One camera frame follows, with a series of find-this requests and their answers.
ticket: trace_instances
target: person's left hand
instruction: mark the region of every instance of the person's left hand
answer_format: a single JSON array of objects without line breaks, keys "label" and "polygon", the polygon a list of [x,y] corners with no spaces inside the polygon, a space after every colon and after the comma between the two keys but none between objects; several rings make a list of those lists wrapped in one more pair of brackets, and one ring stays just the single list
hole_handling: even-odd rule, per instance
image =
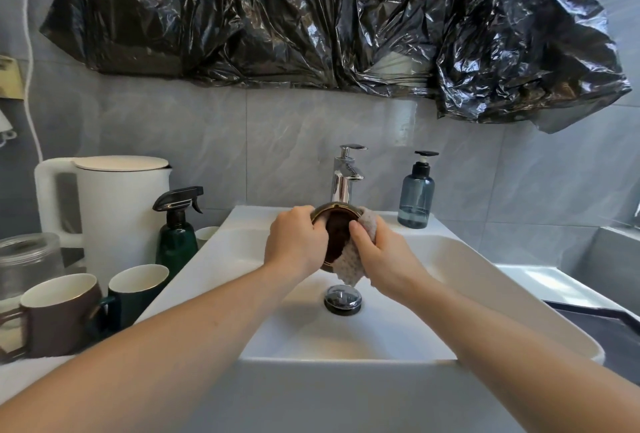
[{"label": "person's left hand", "polygon": [[324,263],[329,234],[326,219],[320,216],[311,223],[311,205],[281,212],[271,224],[271,234],[264,250],[264,264],[300,273],[304,279]]}]

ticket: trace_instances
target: brown bowl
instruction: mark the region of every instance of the brown bowl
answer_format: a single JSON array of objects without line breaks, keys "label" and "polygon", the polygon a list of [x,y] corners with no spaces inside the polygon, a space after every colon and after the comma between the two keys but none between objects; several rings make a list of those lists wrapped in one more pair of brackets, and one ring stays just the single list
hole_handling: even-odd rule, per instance
[{"label": "brown bowl", "polygon": [[329,233],[329,245],[327,246],[324,264],[321,269],[333,273],[333,261],[340,258],[342,250],[351,238],[349,222],[362,217],[362,210],[345,202],[329,202],[316,207],[311,212],[311,221],[315,222],[322,214],[329,213],[326,222],[326,230]]}]

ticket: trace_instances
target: black tray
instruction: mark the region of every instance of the black tray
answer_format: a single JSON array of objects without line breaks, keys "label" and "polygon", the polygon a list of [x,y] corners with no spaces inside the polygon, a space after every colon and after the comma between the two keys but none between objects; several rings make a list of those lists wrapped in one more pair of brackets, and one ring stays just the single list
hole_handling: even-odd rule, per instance
[{"label": "black tray", "polygon": [[545,303],[604,348],[605,367],[640,386],[640,322],[623,310]]}]

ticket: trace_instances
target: faucet handle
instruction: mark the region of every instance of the faucet handle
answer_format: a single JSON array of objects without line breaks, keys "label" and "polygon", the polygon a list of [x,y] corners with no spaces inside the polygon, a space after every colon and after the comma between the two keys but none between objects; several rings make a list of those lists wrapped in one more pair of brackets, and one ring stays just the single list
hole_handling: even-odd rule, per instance
[{"label": "faucet handle", "polygon": [[356,143],[348,143],[347,145],[340,145],[342,153],[340,158],[347,158],[349,156],[349,150],[368,150],[366,146],[357,145]]}]

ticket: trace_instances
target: brown cup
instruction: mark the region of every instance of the brown cup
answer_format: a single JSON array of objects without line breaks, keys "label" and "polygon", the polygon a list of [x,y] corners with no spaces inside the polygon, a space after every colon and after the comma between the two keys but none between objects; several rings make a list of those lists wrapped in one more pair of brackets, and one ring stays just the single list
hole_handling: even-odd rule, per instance
[{"label": "brown cup", "polygon": [[89,324],[97,319],[102,293],[95,276],[85,273],[60,276],[32,288],[18,308],[0,314],[0,325],[20,318],[24,346],[11,352],[0,348],[0,363],[20,357],[55,357],[74,354],[94,338]]},{"label": "brown cup", "polygon": [[351,239],[349,222],[362,217],[362,210],[345,202],[329,202],[311,212],[311,221],[328,213],[326,232],[329,234],[329,244],[324,256],[324,264],[320,269],[333,273],[333,261],[340,258],[346,243]]}]

